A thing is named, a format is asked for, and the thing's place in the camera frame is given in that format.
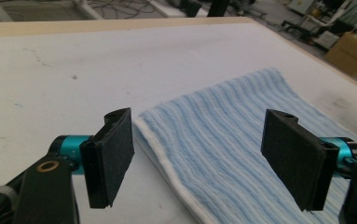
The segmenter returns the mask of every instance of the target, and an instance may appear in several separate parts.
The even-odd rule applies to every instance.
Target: striped towel
[[[260,152],[267,108],[317,136],[357,136],[267,69],[181,96],[134,121],[137,141],[202,223],[337,223],[349,182],[334,178],[321,212],[300,212]]]

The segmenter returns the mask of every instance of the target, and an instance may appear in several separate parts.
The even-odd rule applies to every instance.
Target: gray floor
[[[70,0],[46,2],[35,0],[0,0],[0,5],[14,21],[87,20],[87,18],[77,10],[73,1]],[[162,14],[148,0],[89,0],[89,5],[108,20],[163,18]],[[206,10],[209,6],[210,4],[203,4],[203,8]],[[256,10],[250,10],[247,11],[244,16],[255,19],[315,57],[321,60],[323,59],[324,51],[299,41],[297,34],[288,34],[280,27],[283,21],[299,22],[301,19],[300,15],[289,10],[286,5],[278,2],[278,0],[257,0],[252,5],[252,8],[260,9],[267,13],[267,15],[259,17],[259,13]],[[226,16],[237,15],[233,8],[229,8]],[[314,24],[308,21],[304,23],[304,26],[313,28]],[[357,76],[348,77],[357,81]]]

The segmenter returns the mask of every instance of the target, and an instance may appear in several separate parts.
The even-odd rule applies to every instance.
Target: floor
[[[88,0],[89,5],[108,20],[146,19],[164,17],[184,17],[184,13],[171,7],[167,0]],[[323,59],[324,51],[298,40],[298,34],[286,33],[280,26],[283,21],[299,22],[301,16],[289,10],[283,1],[286,0],[256,0],[244,16],[251,17],[270,30],[278,33],[315,57]],[[77,10],[71,0],[0,0],[0,5],[14,21],[77,21],[87,18]],[[202,3],[203,9],[198,14],[206,16],[210,3]],[[266,16],[259,16],[259,10]],[[229,7],[225,16],[237,16]],[[314,28],[307,21],[306,28]],[[349,76],[357,81],[357,76]]]

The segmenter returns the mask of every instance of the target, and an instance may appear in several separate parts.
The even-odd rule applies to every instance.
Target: folded cloth
[[[260,152],[266,109],[299,117],[317,136],[357,136],[266,69],[183,95],[134,121],[137,141],[203,223],[337,223],[348,181],[333,178],[321,212],[302,213]]]

